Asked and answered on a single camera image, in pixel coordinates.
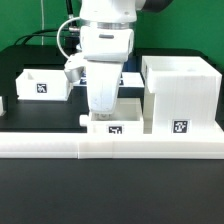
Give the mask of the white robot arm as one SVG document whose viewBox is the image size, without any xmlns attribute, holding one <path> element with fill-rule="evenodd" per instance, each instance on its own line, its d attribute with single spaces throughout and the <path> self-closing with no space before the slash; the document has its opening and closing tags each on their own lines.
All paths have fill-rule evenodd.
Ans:
<svg viewBox="0 0 224 224">
<path fill-rule="evenodd" d="M 86 74 L 89 111 L 101 118 L 115 110 L 124 63 L 134 47 L 138 11 L 158 13 L 173 0 L 82 0 L 79 53 L 67 57 L 72 81 Z"/>
</svg>

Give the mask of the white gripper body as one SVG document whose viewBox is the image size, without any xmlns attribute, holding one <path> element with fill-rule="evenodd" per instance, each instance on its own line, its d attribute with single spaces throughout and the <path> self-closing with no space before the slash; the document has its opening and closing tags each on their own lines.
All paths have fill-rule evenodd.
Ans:
<svg viewBox="0 0 224 224">
<path fill-rule="evenodd" d="M 92 113 L 113 113 L 122 69 L 122 63 L 86 62 L 87 99 Z"/>
</svg>

